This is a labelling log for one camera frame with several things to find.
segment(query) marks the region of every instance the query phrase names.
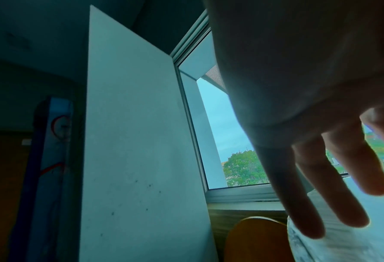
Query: ceiling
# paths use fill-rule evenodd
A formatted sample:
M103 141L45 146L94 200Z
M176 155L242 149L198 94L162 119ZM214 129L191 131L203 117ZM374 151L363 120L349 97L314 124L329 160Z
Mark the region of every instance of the ceiling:
M89 8L131 28L145 0L0 0L0 59L84 84Z

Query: blue sky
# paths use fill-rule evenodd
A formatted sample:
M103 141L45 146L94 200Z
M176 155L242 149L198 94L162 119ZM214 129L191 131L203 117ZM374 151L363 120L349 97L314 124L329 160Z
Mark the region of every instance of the blue sky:
M203 79L197 83L221 162L233 153L254 150L238 124L228 95Z

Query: white panel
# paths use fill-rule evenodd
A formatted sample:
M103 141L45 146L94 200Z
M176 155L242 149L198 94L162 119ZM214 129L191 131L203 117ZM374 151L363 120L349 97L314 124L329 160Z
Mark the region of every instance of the white panel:
M91 7L80 261L217 261L174 65Z
M192 54L182 62L179 69L193 79L198 80L217 64L212 32L202 40L193 50Z
M181 73L181 78L204 165L208 188L228 187L198 84L184 73Z

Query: wooden panel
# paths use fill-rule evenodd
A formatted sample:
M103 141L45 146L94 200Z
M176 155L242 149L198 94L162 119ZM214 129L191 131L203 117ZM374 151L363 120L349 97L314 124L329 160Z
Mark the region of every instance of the wooden panel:
M282 210L216 210L209 208L208 211L219 261L223 261L223 250L228 232L242 219L261 216L287 224L287 213Z
M0 133L0 261L8 257L8 241L16 221L31 134Z

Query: foliage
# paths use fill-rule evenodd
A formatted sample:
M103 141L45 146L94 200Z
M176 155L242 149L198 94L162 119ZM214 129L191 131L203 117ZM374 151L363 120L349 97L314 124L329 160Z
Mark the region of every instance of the foliage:
M223 165L228 186L268 183L264 168L253 150L232 154Z

